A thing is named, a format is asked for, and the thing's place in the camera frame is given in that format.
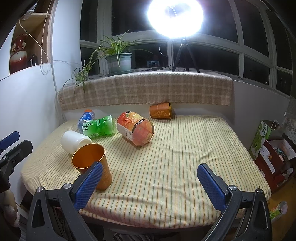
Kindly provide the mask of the white plastic cup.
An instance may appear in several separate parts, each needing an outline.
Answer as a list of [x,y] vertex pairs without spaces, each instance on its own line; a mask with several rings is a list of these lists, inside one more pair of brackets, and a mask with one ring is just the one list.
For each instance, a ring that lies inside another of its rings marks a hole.
[[61,145],[63,149],[73,155],[81,147],[92,144],[92,140],[81,133],[75,131],[67,131],[61,138]]

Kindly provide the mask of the red cardboard box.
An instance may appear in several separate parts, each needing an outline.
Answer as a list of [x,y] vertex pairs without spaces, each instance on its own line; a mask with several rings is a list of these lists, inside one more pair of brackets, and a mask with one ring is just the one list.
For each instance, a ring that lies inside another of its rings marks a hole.
[[255,164],[274,193],[295,175],[295,151],[285,139],[267,140]]

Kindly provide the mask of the green cardboard box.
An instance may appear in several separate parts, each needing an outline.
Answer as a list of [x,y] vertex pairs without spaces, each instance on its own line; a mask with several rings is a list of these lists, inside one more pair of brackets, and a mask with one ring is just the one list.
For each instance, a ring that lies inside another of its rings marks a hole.
[[282,137],[283,127],[276,120],[261,120],[255,137],[249,148],[249,153],[255,161],[265,140],[278,140]]

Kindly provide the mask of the blue orange-capped bottle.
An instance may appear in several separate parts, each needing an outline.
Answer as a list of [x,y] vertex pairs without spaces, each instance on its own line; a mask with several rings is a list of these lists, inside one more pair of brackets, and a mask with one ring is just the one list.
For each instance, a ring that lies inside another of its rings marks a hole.
[[94,119],[95,119],[94,111],[91,109],[86,109],[77,124],[79,132],[83,133],[82,126],[84,123],[87,123],[87,122],[92,121]]

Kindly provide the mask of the striped yellow table cloth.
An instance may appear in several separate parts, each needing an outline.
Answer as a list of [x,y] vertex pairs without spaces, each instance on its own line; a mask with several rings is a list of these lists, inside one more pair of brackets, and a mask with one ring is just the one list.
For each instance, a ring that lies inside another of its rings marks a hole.
[[242,191],[271,189],[234,130],[221,117],[177,116],[155,120],[152,140],[136,147],[120,133],[95,139],[104,146],[112,175],[80,211],[93,219],[146,228],[210,225],[218,218],[197,178],[206,163]]

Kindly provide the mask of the green tea bottle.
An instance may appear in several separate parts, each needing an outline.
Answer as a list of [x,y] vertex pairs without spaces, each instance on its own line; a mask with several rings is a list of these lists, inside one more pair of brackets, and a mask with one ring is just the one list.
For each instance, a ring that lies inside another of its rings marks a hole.
[[82,125],[82,132],[89,138],[102,137],[116,133],[117,128],[111,115],[92,120]]

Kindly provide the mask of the red white ceramic vase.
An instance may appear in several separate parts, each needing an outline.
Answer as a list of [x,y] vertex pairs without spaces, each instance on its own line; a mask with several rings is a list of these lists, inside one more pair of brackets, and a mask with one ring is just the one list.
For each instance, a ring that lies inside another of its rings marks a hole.
[[27,34],[18,35],[11,44],[10,73],[13,74],[27,68],[28,55],[25,50]]

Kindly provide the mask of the small black bottle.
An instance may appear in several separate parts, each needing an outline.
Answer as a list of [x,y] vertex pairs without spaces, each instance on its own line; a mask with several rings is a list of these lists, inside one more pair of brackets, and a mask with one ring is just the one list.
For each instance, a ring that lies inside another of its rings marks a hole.
[[38,57],[36,54],[33,54],[28,60],[28,67],[36,66],[39,64]]

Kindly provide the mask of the red orange snack carton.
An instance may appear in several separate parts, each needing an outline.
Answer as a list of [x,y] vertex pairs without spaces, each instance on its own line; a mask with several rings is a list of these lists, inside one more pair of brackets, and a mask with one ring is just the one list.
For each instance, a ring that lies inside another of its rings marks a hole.
[[154,135],[154,125],[133,111],[122,113],[117,119],[116,127],[124,138],[136,146],[146,145]]

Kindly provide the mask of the spider plant in green pot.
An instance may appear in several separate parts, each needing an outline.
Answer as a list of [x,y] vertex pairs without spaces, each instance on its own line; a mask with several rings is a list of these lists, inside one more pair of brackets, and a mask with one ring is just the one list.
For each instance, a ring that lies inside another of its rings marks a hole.
[[125,34],[116,37],[103,36],[99,46],[92,52],[90,57],[84,60],[81,68],[73,70],[73,77],[68,79],[65,84],[73,80],[75,87],[82,87],[86,90],[86,82],[89,80],[89,72],[95,63],[106,60],[108,64],[109,74],[128,73],[132,69],[131,59],[132,53],[130,47],[135,41],[124,39]]

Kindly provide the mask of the brown plaid sill cloth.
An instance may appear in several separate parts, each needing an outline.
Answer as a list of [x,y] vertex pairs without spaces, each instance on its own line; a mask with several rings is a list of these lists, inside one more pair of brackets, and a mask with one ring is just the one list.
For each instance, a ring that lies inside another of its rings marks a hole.
[[63,111],[93,106],[201,103],[229,106],[233,80],[216,73],[152,71],[87,80],[60,89]]

